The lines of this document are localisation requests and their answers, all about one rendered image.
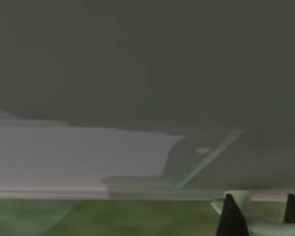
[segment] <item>green cutting mat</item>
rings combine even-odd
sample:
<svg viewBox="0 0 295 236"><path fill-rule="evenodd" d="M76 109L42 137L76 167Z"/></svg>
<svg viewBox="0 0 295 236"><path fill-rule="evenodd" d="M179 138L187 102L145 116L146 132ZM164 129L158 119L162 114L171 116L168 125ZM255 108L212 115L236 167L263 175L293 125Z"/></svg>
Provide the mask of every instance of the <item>green cutting mat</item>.
<svg viewBox="0 0 295 236"><path fill-rule="evenodd" d="M254 203L280 220L281 203ZM210 202L0 200L0 236L215 236Z"/></svg>

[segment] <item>black object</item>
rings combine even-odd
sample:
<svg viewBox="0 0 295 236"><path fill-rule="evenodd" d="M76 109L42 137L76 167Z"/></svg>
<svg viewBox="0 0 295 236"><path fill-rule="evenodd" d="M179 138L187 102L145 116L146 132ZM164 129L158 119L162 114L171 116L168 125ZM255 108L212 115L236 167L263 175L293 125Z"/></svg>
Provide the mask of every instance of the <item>black object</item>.
<svg viewBox="0 0 295 236"><path fill-rule="evenodd" d="M294 194L288 195L284 222L295 223L295 195Z"/></svg>
<svg viewBox="0 0 295 236"><path fill-rule="evenodd" d="M247 222L231 194L224 200L216 236L249 236Z"/></svg>

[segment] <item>green floor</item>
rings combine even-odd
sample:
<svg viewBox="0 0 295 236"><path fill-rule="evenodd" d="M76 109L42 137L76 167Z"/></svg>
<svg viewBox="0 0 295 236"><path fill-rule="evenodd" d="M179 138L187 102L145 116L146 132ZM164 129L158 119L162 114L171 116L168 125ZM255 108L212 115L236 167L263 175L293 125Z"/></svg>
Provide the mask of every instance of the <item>green floor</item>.
<svg viewBox="0 0 295 236"><path fill-rule="evenodd" d="M281 220L281 203L254 203ZM0 236L214 236L209 202L0 200Z"/></svg>

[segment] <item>green surface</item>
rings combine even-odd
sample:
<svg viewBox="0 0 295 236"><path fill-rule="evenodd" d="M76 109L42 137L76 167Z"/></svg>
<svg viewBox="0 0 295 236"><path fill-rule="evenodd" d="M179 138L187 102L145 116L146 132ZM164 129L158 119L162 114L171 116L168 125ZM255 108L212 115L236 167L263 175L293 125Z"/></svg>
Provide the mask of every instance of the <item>green surface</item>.
<svg viewBox="0 0 295 236"><path fill-rule="evenodd" d="M281 203L254 203L281 219ZM210 202L0 200L0 236L214 236Z"/></svg>

